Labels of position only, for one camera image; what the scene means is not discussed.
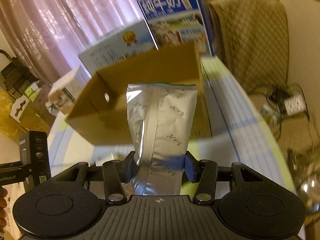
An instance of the white box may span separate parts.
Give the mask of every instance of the white box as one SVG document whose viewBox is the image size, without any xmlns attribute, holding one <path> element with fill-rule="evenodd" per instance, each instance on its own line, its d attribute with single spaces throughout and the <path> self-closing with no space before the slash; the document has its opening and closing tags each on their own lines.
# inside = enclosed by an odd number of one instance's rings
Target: white box
<svg viewBox="0 0 320 240">
<path fill-rule="evenodd" d="M 214 56 L 207 0 L 138 0 L 138 4 L 158 47 L 195 41 L 201 55 Z"/>
<path fill-rule="evenodd" d="M 48 98 L 63 114 L 68 114 L 89 80 L 89 75 L 79 66 L 53 84 Z"/>
<path fill-rule="evenodd" d="M 96 70 L 129 57 L 156 49 L 154 40 L 143 20 L 128 27 L 119 27 L 78 56 L 91 75 Z"/>
</svg>

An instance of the yellow bag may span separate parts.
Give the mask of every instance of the yellow bag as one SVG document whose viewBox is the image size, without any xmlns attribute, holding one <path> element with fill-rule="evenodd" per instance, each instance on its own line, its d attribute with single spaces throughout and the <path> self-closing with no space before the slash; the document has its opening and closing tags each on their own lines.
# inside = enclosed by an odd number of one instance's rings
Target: yellow bag
<svg viewBox="0 0 320 240">
<path fill-rule="evenodd" d="M 0 92 L 0 132 L 10 138 L 17 136 L 18 133 L 17 125 L 9 119 L 12 104 L 9 95 L 6 92 Z"/>
</svg>

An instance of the black rubber pad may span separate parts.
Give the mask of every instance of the black rubber pad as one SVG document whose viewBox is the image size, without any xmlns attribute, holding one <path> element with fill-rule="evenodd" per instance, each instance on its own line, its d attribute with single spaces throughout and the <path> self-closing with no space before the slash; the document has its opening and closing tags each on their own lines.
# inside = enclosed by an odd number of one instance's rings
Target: black rubber pad
<svg viewBox="0 0 320 240">
<path fill-rule="evenodd" d="M 24 236 L 23 240 L 32 238 Z M 132 196 L 110 206 L 89 230 L 74 240 L 244 240 L 225 227 L 213 209 L 191 203 L 188 196 Z M 298 240 L 297 236 L 288 238 Z"/>
</svg>

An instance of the box packaging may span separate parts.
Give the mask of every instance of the box packaging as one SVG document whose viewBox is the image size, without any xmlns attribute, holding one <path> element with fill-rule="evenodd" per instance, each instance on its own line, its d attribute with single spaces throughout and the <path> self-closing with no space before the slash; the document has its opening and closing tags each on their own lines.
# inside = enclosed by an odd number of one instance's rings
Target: box packaging
<svg viewBox="0 0 320 240">
<path fill-rule="evenodd" d="M 39 115 L 34 108 L 40 109 L 41 99 L 36 98 L 36 100 L 38 100 L 38 102 L 36 105 L 33 105 L 34 102 L 31 102 L 26 96 L 18 98 L 11 107 L 10 117 L 21 127 L 29 131 L 43 131 L 49 133 L 55 117 L 53 115 L 51 115 L 52 117 L 46 116 L 44 109 L 41 111 L 42 114 L 40 113 L 41 115 Z"/>
<path fill-rule="evenodd" d="M 47 84 L 44 84 L 40 90 L 38 89 L 37 91 L 39 91 L 39 93 L 36 98 L 33 101 L 31 101 L 30 99 L 30 106 L 48 126 L 52 127 L 55 116 L 50 114 L 47 107 L 45 106 L 45 103 L 49 100 L 48 94 L 50 92 L 50 89 L 50 86 Z"/>
<path fill-rule="evenodd" d="M 63 114 L 68 114 L 89 80 L 89 75 L 79 66 L 53 84 L 48 98 Z"/>
<path fill-rule="evenodd" d="M 146 23 L 141 20 L 127 28 L 113 30 L 78 56 L 93 75 L 98 69 L 151 49 L 156 49 L 154 40 Z"/>
<path fill-rule="evenodd" d="M 28 88 L 25 90 L 24 94 L 27 98 L 29 98 L 30 101 L 33 102 L 33 100 L 36 98 L 38 95 L 40 89 L 36 82 L 33 82 Z"/>
<path fill-rule="evenodd" d="M 214 55 L 214 29 L 207 0 L 138 0 L 158 47 L 195 41 L 200 54 Z"/>
<path fill-rule="evenodd" d="M 98 70 L 82 90 L 66 122 L 93 145 L 132 144 L 127 86 L 155 82 L 196 84 L 198 97 L 190 138 L 211 137 L 200 56 L 194 42 L 152 50 Z"/>
</svg>

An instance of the person's hand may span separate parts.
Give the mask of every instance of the person's hand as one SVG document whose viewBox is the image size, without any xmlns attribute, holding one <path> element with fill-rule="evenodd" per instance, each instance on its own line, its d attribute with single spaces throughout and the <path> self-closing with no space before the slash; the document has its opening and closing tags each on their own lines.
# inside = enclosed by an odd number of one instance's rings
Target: person's hand
<svg viewBox="0 0 320 240">
<path fill-rule="evenodd" d="M 5 227 L 7 225 L 7 221 L 4 219 L 7 216 L 7 213 L 4 211 L 4 208 L 7 207 L 7 201 L 4 199 L 8 191 L 2 187 L 0 187 L 0 191 L 2 191 L 2 196 L 0 196 L 0 226 Z"/>
</svg>

